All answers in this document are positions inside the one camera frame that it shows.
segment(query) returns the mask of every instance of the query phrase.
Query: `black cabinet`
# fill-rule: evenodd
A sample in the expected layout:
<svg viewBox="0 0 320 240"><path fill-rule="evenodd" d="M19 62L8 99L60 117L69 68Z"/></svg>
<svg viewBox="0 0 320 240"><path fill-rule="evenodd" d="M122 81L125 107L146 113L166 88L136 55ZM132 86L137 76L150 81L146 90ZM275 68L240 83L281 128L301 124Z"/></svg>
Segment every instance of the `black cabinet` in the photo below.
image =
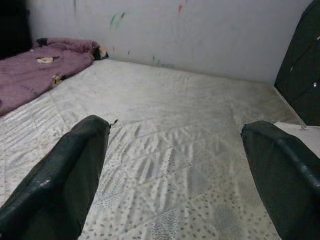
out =
<svg viewBox="0 0 320 240"><path fill-rule="evenodd" d="M307 125L320 125L320 0L304 11L274 85Z"/></svg>
<svg viewBox="0 0 320 240"><path fill-rule="evenodd" d="M32 47L24 0L0 0L0 59Z"/></svg>

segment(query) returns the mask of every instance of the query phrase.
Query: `purple blanket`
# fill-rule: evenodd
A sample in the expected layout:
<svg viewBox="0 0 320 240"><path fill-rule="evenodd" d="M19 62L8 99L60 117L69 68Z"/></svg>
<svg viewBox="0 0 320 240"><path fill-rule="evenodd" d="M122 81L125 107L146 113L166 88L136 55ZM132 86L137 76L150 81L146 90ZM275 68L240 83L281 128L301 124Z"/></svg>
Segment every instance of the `purple blanket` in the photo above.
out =
<svg viewBox="0 0 320 240"><path fill-rule="evenodd" d="M97 50L95 41L42 38L32 50L0 60L0 116L89 67Z"/></svg>

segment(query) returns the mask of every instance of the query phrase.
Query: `wall stain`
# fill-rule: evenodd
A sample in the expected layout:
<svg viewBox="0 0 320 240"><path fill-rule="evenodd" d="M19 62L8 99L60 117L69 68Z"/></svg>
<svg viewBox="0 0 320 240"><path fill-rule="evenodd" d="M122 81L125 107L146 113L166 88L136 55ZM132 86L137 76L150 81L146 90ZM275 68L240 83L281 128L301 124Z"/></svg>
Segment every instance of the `wall stain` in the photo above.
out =
<svg viewBox="0 0 320 240"><path fill-rule="evenodd" d="M113 15L110 21L110 28L118 29L126 14L127 12L124 11L121 13L121 15L120 12L117 12L115 15Z"/></svg>
<svg viewBox="0 0 320 240"><path fill-rule="evenodd" d="M115 15L112 16L112 19L110 21L110 28L112 27L117 15L118 15L118 12Z"/></svg>
<svg viewBox="0 0 320 240"><path fill-rule="evenodd" d="M77 15L77 0L73 0L73 13L74 16Z"/></svg>
<svg viewBox="0 0 320 240"><path fill-rule="evenodd" d="M163 67L163 68L167 68L167 69L175 69L175 66L173 64L163 63L155 55L152 56L152 62L155 66L158 66L158 67Z"/></svg>
<svg viewBox="0 0 320 240"><path fill-rule="evenodd" d="M178 14L180 14L182 12L182 9L184 8L184 6L182 4L179 5L178 8Z"/></svg>

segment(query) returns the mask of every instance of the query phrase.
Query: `white wall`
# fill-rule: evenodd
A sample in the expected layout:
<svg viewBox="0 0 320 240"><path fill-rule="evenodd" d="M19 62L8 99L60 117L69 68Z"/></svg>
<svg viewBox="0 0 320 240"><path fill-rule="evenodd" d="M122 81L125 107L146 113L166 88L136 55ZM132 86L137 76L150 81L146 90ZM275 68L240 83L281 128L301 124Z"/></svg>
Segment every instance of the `white wall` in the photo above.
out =
<svg viewBox="0 0 320 240"><path fill-rule="evenodd" d="M34 39L92 39L116 60L273 83L310 2L29 0L29 9Z"/></svg>

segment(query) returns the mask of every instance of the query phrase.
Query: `bed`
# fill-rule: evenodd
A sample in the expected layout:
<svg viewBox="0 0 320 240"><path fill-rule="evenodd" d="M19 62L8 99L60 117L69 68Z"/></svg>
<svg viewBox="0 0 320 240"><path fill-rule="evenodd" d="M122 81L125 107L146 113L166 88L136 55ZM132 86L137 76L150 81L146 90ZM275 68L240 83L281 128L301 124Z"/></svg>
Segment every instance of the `bed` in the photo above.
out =
<svg viewBox="0 0 320 240"><path fill-rule="evenodd" d="M0 205L91 114L119 122L80 240L279 239L240 137L298 123L272 86L114 60L0 118Z"/></svg>

